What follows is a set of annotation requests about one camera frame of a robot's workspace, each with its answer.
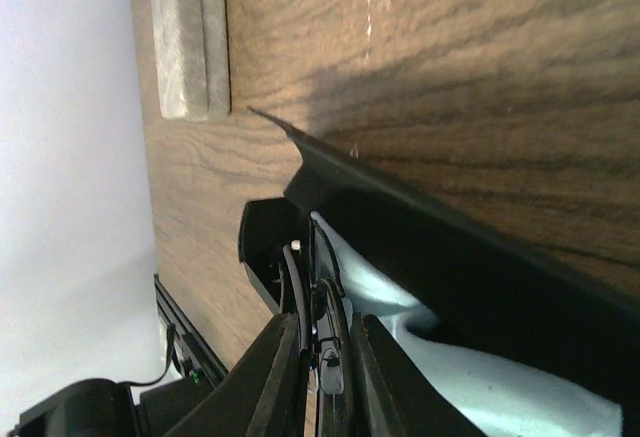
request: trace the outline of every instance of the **wood grain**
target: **wood grain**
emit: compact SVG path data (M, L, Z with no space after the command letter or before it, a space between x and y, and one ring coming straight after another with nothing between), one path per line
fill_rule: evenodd
M227 0L235 111L206 124L160 118L133 4L161 275L227 365L269 315L242 207L300 163L247 105L640 295L640 0Z

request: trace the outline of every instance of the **wire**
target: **wire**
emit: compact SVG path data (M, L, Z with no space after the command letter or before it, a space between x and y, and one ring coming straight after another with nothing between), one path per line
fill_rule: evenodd
M307 313L304 306L304 289L302 288L302 280L300 280L300 273L296 267L296 261L293 258L291 247L288 244L282 248L282 253L284 254L284 261L287 264L287 270L289 271L289 277L291 278L293 298L296 302L298 319L300 319L300 350L307 350L309 348L309 323L307 322Z
M284 310L284 270L282 264L278 262L278 274L280 275L280 313Z
M176 326L175 324L169 324L167 326L167 355L165 357L165 365L164 372L162 375L151 382L133 382L131 380L125 380L124 382L120 382L120 385L126 385L129 387L151 387L152 385L156 385L164 376L169 372L169 368L173 362L173 354L174 354L174 342L176 338Z

